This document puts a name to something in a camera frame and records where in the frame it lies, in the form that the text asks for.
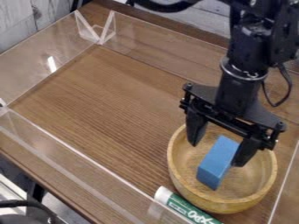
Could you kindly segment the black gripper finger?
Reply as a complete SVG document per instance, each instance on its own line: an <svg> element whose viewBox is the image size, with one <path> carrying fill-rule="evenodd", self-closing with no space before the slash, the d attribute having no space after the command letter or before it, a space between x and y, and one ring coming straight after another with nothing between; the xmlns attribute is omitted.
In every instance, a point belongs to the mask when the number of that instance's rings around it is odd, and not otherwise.
<svg viewBox="0 0 299 224"><path fill-rule="evenodd" d="M242 167L249 159L254 156L260 148L260 140L250 138L244 138L232 158L230 165L234 167Z"/></svg>
<svg viewBox="0 0 299 224"><path fill-rule="evenodd" d="M193 109L189 109L185 116L186 139L192 146L196 146L204 136L208 120Z"/></svg>

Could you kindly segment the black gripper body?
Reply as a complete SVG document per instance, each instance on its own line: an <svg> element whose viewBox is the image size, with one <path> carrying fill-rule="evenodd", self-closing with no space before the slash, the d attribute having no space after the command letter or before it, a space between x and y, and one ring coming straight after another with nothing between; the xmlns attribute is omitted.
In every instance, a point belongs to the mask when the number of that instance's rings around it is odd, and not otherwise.
<svg viewBox="0 0 299 224"><path fill-rule="evenodd" d="M220 82L216 87L186 82L180 108L186 115L193 109L225 130L244 138L260 140L260 150L272 150L285 125L262 107L257 91L266 73L249 73L236 68L226 58L218 64Z"/></svg>

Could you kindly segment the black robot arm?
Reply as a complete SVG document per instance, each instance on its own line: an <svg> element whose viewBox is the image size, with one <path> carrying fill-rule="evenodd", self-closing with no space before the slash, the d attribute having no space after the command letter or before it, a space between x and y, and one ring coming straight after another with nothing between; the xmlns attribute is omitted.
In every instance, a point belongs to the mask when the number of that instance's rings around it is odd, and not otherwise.
<svg viewBox="0 0 299 224"><path fill-rule="evenodd" d="M241 167L258 150L273 149L285 124L261 105L268 69L286 82L284 63L299 52L299 0L218 0L229 7L229 42L216 87L185 83L180 108L186 139L197 145L209 123L242 137L230 164Z"/></svg>

